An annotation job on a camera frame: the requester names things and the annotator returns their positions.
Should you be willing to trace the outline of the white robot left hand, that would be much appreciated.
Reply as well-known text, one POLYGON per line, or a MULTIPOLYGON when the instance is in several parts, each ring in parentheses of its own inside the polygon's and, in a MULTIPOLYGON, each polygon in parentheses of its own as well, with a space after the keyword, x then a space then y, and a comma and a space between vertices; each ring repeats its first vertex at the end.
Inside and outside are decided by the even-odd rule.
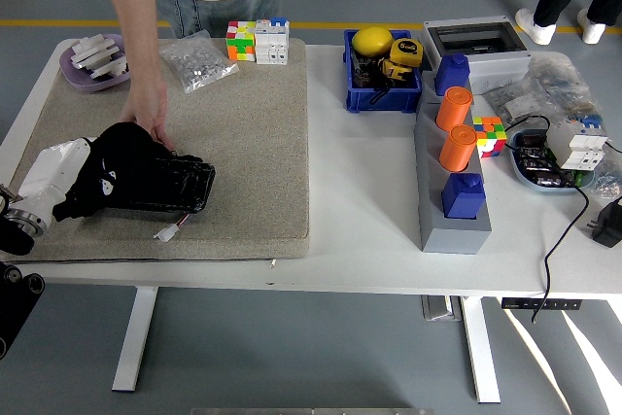
POLYGON ((52 209, 66 199, 90 154, 93 139, 78 138, 42 150, 25 176, 15 207, 46 226, 52 221, 52 209))

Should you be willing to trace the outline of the person's right hand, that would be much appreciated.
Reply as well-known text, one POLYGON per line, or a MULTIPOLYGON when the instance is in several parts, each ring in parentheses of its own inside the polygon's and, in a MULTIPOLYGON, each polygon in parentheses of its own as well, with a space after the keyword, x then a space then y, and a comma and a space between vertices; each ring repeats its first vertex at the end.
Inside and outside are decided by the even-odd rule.
POLYGON ((164 80, 148 83, 131 81, 120 121, 137 123, 154 141, 167 150, 173 150, 174 144, 165 129, 167 106, 167 86, 164 80))

